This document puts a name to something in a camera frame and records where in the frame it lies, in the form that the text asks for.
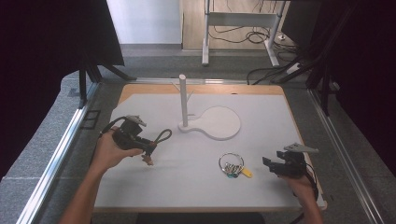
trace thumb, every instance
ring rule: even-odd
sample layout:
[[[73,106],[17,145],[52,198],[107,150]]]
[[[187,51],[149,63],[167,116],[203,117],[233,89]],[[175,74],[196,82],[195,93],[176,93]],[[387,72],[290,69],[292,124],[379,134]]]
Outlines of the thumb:
[[[137,156],[143,153],[143,150],[140,148],[132,148],[128,150],[123,150],[122,151],[124,157],[132,157],[132,156]]]

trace desk leg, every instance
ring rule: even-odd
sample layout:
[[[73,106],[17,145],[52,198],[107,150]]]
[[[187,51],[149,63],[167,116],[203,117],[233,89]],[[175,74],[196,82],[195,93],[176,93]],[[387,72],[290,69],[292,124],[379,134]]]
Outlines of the desk leg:
[[[205,0],[205,34],[204,43],[202,45],[202,65],[209,65],[209,13],[210,0]]]
[[[279,61],[276,58],[276,55],[274,53],[274,50],[272,49],[272,46],[274,44],[277,28],[279,27],[280,20],[282,19],[282,13],[283,13],[283,9],[285,8],[285,5],[286,5],[286,1],[282,1],[279,10],[276,13],[276,18],[274,21],[274,25],[271,29],[272,32],[270,34],[270,38],[268,40],[264,41],[265,48],[267,49],[268,56],[270,57],[273,67],[279,66]]]

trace aluminum rail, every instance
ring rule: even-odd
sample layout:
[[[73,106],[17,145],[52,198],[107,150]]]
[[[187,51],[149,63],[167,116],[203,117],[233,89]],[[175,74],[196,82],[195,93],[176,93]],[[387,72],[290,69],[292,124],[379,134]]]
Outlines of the aluminum rail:
[[[88,99],[91,99],[92,96],[98,90],[98,84],[93,83],[88,92]],[[40,177],[37,185],[35,186],[35,190],[30,196],[29,201],[25,205],[17,223],[25,224],[32,223],[35,219],[35,215],[40,209],[42,203],[45,200],[47,192],[52,185],[53,179],[55,178],[59,168],[61,167],[62,161],[78,131],[78,127],[84,119],[85,114],[87,113],[88,108],[90,107],[92,101],[88,100],[87,104],[81,109],[76,110],[73,118],[71,119],[69,125],[64,132],[64,135],[61,138],[58,146],[53,153],[49,164],[47,165],[43,175]]]
[[[354,188],[359,200],[361,201],[361,206],[363,207],[364,212],[366,213],[371,223],[384,223],[384,220],[382,219],[381,215],[378,212],[378,209],[375,206],[373,197],[365,186],[359,171],[353,164],[352,159],[349,157],[347,149],[344,146],[340,136],[338,135],[338,132],[332,125],[332,120],[328,116],[326,116],[326,114],[321,109],[320,100],[317,92],[313,90],[308,90],[308,94],[311,97],[311,100],[318,112],[318,115],[323,123],[323,126],[326,129],[327,134],[330,136],[330,139],[335,148],[335,151],[338,154],[339,159],[343,164],[344,169],[346,170],[346,175],[348,176],[352,187]]]

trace white stand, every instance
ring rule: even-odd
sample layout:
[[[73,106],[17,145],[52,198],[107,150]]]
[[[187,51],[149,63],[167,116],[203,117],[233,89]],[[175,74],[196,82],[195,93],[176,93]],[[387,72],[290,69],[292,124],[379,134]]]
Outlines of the white stand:
[[[210,12],[210,0],[205,0],[205,34],[202,46],[202,65],[209,65],[209,26],[253,26],[271,28],[270,37],[264,44],[272,65],[279,66],[272,46],[285,5],[286,1],[282,1],[276,14]]]
[[[188,120],[186,76],[180,75],[178,78],[183,118],[178,124],[178,128],[183,133],[198,131],[212,139],[223,141],[233,138],[239,132],[241,128],[240,118],[233,110],[225,106],[210,107],[200,118]]]

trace yellow key tag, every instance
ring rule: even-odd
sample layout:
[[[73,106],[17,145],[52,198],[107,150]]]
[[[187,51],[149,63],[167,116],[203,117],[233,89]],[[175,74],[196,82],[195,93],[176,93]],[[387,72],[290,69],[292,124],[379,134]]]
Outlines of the yellow key tag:
[[[244,169],[242,169],[241,172],[242,172],[242,174],[244,174],[245,176],[247,176],[249,178],[253,177],[253,174],[246,167],[244,167]]]

